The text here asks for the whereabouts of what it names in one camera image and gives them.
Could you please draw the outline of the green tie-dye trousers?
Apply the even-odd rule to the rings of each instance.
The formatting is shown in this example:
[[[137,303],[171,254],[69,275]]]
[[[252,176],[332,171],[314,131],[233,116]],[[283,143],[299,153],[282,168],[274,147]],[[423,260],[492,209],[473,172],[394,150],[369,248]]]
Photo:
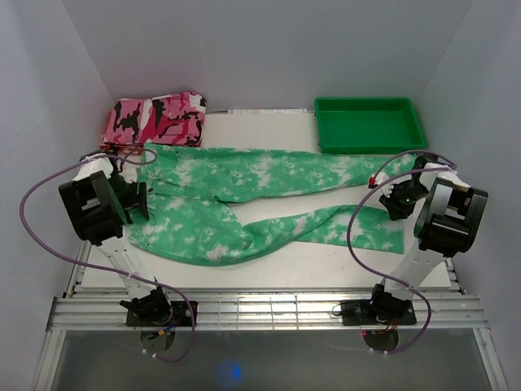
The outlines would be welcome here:
[[[359,187],[384,160],[312,152],[154,146],[156,161],[138,173],[150,219],[137,213],[129,242],[170,261],[232,266],[292,242],[352,245],[402,253],[404,233],[387,212],[355,204],[326,206],[241,223],[234,206]]]

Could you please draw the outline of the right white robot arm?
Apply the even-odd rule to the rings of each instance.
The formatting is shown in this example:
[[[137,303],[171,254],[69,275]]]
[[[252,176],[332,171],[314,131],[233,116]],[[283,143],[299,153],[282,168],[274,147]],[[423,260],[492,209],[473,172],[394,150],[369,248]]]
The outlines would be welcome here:
[[[416,157],[407,180],[387,184],[379,202],[391,220],[404,220],[418,201],[423,207],[414,225],[415,242],[400,264],[374,286],[367,311],[376,323],[411,313],[412,288],[446,258],[467,252],[475,241],[488,193],[463,182],[448,163],[424,153]]]

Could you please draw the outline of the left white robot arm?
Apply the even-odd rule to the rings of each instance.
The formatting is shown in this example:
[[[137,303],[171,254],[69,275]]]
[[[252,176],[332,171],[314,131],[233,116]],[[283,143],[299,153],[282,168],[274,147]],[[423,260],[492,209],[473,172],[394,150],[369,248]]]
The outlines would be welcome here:
[[[95,246],[120,273],[131,300],[123,306],[132,310],[145,305],[145,316],[155,325],[166,324],[172,305],[156,278],[139,261],[125,237],[125,227],[137,220],[130,214],[150,218],[147,185],[136,178],[126,180],[116,162],[103,153],[81,158],[78,174],[59,186],[59,194],[74,231]]]

